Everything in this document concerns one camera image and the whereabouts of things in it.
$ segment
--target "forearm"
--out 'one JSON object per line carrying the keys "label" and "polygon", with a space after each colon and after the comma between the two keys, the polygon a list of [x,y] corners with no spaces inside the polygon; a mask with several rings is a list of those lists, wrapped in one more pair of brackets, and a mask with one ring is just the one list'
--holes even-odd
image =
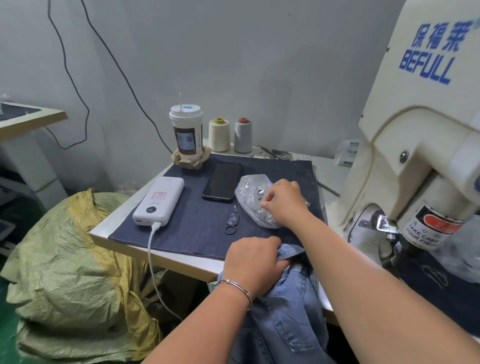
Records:
{"label": "forearm", "polygon": [[362,363],[478,363],[480,346],[311,214],[292,230]]}
{"label": "forearm", "polygon": [[220,284],[143,363],[226,363],[248,307],[238,288]]}

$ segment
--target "industrial sewing machine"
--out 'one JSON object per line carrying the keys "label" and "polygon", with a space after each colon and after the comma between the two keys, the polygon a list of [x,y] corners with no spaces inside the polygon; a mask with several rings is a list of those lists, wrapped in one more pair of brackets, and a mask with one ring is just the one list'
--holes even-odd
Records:
{"label": "industrial sewing machine", "polygon": [[329,226],[383,266],[438,248],[480,206],[479,66],[479,1],[407,0],[326,207]]}

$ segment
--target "table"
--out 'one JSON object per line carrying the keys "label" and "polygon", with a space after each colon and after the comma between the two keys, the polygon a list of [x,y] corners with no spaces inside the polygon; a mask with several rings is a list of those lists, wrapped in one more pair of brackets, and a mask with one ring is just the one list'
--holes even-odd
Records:
{"label": "table", "polygon": [[5,155],[25,181],[18,183],[0,177],[0,185],[30,197],[36,197],[45,211],[68,197],[31,131],[66,120],[61,110],[3,102],[3,104],[40,109],[40,111],[0,121],[0,143]]}
{"label": "table", "polygon": [[[204,144],[208,144],[208,139],[204,139]],[[254,147],[251,153],[240,154],[236,153],[232,148],[225,153],[225,155],[241,156],[248,158],[271,158],[269,154],[262,151],[260,148]],[[295,160],[311,160],[314,165],[315,175],[317,180],[332,189],[339,191],[345,183],[350,168],[336,165],[333,159],[314,157],[304,154],[291,153],[292,158]],[[90,231],[90,236],[93,241],[104,248],[119,252],[128,256],[132,256],[143,261],[147,260],[147,250],[140,247],[125,245],[110,240],[108,237],[113,233],[118,226],[125,220],[128,214],[137,206],[137,204],[143,199],[148,192],[154,181],[162,176],[170,166],[161,171],[155,176],[149,183],[142,187],[136,194],[134,194],[128,201],[118,207],[112,212],[105,220],[98,224]],[[337,197],[331,192],[323,189],[319,186],[320,199],[322,206],[325,203],[331,203],[337,199]],[[173,270],[175,272],[184,274],[189,277],[193,277],[204,282],[211,282],[216,280],[218,274],[223,270],[223,261],[203,258],[190,255],[182,255],[176,253],[167,253],[160,251],[152,251],[152,261],[154,265],[160,266],[166,269]],[[323,291],[320,288],[320,300],[326,311],[332,312],[332,306]]]}

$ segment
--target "keychain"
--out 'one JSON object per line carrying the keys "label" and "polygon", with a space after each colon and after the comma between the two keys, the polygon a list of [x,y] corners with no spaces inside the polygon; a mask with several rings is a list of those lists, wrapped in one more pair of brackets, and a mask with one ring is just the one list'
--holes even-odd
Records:
{"label": "keychain", "polygon": [[228,235],[233,235],[237,231],[235,227],[239,223],[240,216],[237,214],[237,206],[233,207],[233,212],[228,216],[227,227],[225,228],[225,233]]}

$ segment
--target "hand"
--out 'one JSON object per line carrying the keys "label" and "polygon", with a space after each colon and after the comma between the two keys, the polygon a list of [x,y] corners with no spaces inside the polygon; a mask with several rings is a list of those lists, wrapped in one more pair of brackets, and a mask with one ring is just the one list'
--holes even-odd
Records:
{"label": "hand", "polygon": [[291,228],[294,219],[308,213],[308,207],[300,193],[300,186],[295,181],[279,180],[264,197],[260,204],[272,213],[272,216],[283,226]]}
{"label": "hand", "polygon": [[234,242],[225,257],[223,278],[241,285],[252,300],[264,295],[290,264],[288,260],[276,260],[276,251],[281,244],[276,236],[243,238]]}

